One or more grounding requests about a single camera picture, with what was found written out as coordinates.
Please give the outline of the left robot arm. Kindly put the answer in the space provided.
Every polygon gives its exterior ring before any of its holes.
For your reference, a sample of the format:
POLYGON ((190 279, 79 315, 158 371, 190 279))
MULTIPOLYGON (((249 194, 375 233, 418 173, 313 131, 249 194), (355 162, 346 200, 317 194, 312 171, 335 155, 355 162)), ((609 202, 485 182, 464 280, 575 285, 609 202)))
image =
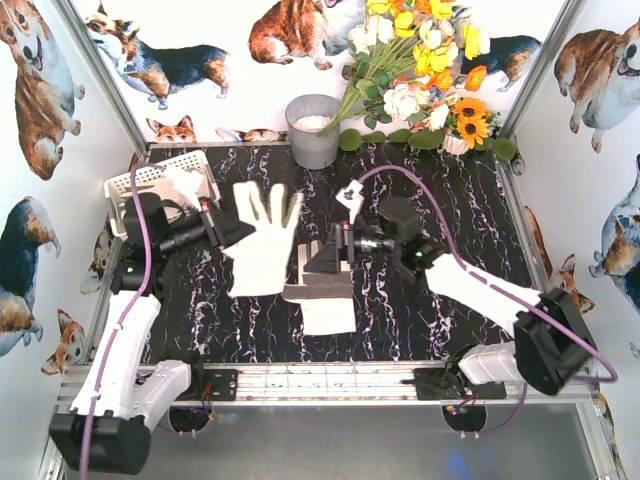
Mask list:
POLYGON ((233 246, 255 227, 206 198, 167 216, 174 200, 142 193, 124 204, 126 253, 118 261, 104 332, 82 387, 66 413, 53 415, 49 435, 81 478, 91 472, 137 475, 146 464, 162 415, 193 384, 191 361, 168 357, 139 381, 146 338, 161 311, 161 279, 169 256, 207 243, 233 246))

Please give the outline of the white glove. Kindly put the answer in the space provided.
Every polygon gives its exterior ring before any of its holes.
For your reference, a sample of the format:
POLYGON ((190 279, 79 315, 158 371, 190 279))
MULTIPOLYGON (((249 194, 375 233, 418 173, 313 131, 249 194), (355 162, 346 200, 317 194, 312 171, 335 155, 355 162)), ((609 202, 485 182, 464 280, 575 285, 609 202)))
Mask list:
POLYGON ((161 205, 179 213, 201 212, 205 199, 210 197, 207 177, 198 170, 167 167, 154 180, 149 190, 159 196, 161 205))
POLYGON ((288 194, 286 186, 277 183, 263 197, 254 181, 234 184, 233 195, 239 219, 253 226, 255 232, 224 250, 233 260, 229 296, 277 295, 287 280, 304 195, 288 194))
POLYGON ((337 263, 337 273, 305 272, 307 262, 313 259, 322 247, 319 240, 297 246, 298 282, 285 284, 281 297, 300 306, 304 335, 354 333, 356 319, 351 265, 340 260, 337 263))

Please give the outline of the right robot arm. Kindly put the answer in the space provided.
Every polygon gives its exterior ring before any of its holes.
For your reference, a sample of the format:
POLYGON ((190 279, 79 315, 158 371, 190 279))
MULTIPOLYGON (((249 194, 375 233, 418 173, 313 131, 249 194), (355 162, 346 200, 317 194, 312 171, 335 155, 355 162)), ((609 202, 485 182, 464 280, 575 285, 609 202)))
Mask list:
POLYGON ((381 202, 369 226, 353 214, 334 223, 324 242, 298 247, 298 274, 313 300, 351 298, 347 267, 363 256, 384 256, 400 276, 453 299, 504 330, 501 344, 476 345, 457 362, 474 385, 524 381, 554 396, 591 358, 594 340, 571 295, 561 288, 540 292, 506 282, 433 241, 408 200, 381 202))

